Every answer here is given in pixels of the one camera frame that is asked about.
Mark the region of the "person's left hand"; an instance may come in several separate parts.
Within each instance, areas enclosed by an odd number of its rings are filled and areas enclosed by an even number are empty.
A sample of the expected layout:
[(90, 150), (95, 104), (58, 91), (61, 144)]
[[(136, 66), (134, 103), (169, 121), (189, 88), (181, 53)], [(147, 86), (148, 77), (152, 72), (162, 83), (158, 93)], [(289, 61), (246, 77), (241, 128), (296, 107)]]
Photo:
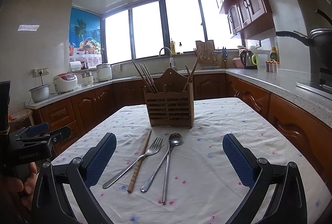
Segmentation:
[(1, 178), (1, 212), (21, 213), (31, 210), (35, 185), (37, 182), (37, 166), (29, 165), (29, 177), (23, 183), (14, 177)]

